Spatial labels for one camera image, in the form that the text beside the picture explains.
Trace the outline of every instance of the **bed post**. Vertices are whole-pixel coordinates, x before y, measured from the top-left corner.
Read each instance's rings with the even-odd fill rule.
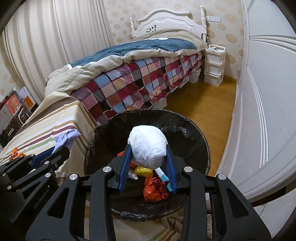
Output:
[[[203,6],[200,6],[200,14],[201,14],[202,26],[205,28],[204,33],[202,33],[202,40],[206,43],[207,42],[207,22],[205,18],[205,9]]]
[[[133,24],[133,18],[130,18],[130,21],[131,21],[131,35],[133,38],[136,38],[135,25]]]

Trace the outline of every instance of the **floor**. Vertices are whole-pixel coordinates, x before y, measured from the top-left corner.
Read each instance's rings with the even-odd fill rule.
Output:
[[[230,129],[234,108],[236,84],[223,81],[214,86],[199,80],[187,83],[167,97],[167,110],[191,119],[205,135],[211,154],[210,176],[220,164]]]

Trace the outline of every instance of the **curtain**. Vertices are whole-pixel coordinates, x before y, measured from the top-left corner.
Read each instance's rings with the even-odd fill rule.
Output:
[[[114,45],[103,0],[28,0],[7,24],[4,45],[38,104],[56,69]]]

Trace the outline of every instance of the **white headboard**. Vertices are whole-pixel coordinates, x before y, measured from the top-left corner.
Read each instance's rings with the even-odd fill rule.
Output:
[[[207,25],[204,7],[200,6],[201,25],[190,19],[188,17],[189,14],[189,11],[178,12],[167,8],[157,8],[146,17],[137,20],[140,22],[137,30],[135,30],[133,19],[130,18],[132,37],[137,38],[146,33],[151,33],[160,29],[179,28],[195,33],[206,42]]]

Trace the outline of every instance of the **white door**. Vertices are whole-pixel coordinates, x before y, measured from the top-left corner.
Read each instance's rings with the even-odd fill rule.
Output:
[[[296,34],[273,2],[249,2],[247,70],[234,111],[241,120],[232,120],[218,172],[255,201],[296,174]]]

